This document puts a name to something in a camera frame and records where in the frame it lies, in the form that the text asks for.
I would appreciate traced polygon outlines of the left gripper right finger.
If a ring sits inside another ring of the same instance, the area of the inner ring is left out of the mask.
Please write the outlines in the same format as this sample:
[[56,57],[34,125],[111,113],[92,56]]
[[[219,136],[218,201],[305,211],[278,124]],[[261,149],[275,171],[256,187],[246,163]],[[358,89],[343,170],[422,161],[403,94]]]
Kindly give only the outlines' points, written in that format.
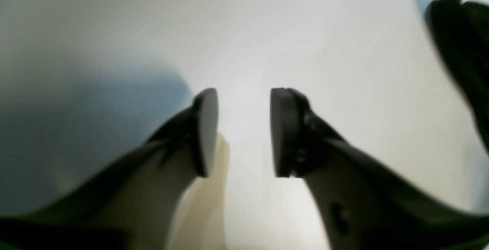
[[351,145],[293,88],[270,92],[277,177],[306,183],[332,250],[483,250],[488,214],[451,208]]

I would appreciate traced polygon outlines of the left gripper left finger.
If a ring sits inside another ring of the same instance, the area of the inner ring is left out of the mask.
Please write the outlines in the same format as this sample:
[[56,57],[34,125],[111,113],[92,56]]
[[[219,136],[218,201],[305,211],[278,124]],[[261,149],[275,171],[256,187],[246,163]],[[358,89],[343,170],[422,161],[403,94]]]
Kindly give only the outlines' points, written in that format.
[[219,99],[204,89],[144,144],[68,196],[1,218],[2,250],[163,250],[187,189],[211,175]]

